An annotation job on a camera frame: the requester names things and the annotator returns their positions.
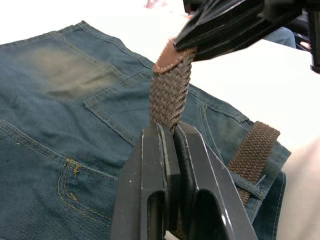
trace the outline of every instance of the brown leather tab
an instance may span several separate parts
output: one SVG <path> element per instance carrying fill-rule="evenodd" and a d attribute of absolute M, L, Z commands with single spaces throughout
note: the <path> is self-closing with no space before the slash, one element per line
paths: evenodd
<path fill-rule="evenodd" d="M 175 38 L 170 38 L 163 49 L 158 61 L 153 65 L 156 74 L 164 74 L 181 63 L 187 56 L 197 51 L 196 47 L 177 51 L 174 46 Z"/>

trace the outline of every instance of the white surface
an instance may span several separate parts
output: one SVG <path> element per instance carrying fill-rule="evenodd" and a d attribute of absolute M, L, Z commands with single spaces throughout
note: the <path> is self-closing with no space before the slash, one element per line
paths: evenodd
<path fill-rule="evenodd" d="M 156 61 L 184 17 L 148 10 L 144 0 L 4 1 L 0 44 L 59 30 L 81 20 L 120 38 Z M 192 65 L 191 83 L 281 131 L 292 151 L 278 226 L 278 240 L 318 240 L 320 236 L 320 76 L 310 70 L 307 52 L 261 40 L 248 49 Z"/>

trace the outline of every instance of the woven elastic belt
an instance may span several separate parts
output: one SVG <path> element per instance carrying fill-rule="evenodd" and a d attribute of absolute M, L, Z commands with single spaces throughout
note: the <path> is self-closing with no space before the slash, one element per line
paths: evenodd
<path fill-rule="evenodd" d="M 196 55 L 196 48 L 177 51 L 173 41 L 168 41 L 154 64 L 150 87 L 150 123 L 166 124 L 172 133 L 185 108 L 191 63 Z M 276 129 L 257 121 L 228 164 L 229 170 L 256 184 L 279 135 Z M 245 205 L 250 193 L 237 190 Z"/>

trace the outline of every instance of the brown braided belt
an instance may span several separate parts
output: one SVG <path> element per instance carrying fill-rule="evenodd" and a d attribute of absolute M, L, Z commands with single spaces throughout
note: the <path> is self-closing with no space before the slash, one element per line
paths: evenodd
<path fill-rule="evenodd" d="M 185 108 L 191 74 L 191 63 L 196 49 L 176 51 L 170 39 L 153 66 L 154 75 L 150 87 L 150 123 L 161 123 L 174 132 Z M 272 152 L 280 132 L 257 121 L 240 144 L 228 169 L 256 184 Z M 237 188 L 242 203 L 248 202 L 250 193 Z M 179 220 L 178 237 L 185 239 Z"/>

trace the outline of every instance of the blue denim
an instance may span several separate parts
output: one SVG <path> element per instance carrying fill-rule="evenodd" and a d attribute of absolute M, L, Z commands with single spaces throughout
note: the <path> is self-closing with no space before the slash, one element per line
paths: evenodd
<path fill-rule="evenodd" d="M 280 172 L 253 221 L 253 228 L 259 240 L 277 239 L 277 229 L 282 200 L 286 188 L 286 175 Z"/>
<path fill-rule="evenodd" d="M 270 33 L 264 39 L 276 44 L 285 45 L 294 49 L 296 48 L 295 35 L 286 27 L 280 27 L 279 29 Z"/>
<path fill-rule="evenodd" d="M 84 21 L 0 45 L 0 238 L 110 238 L 120 170 L 149 124 L 152 65 Z M 192 85 L 182 120 L 226 165 L 253 125 Z M 277 143 L 258 184 L 232 175 L 252 193 L 251 221 L 289 155 Z"/>

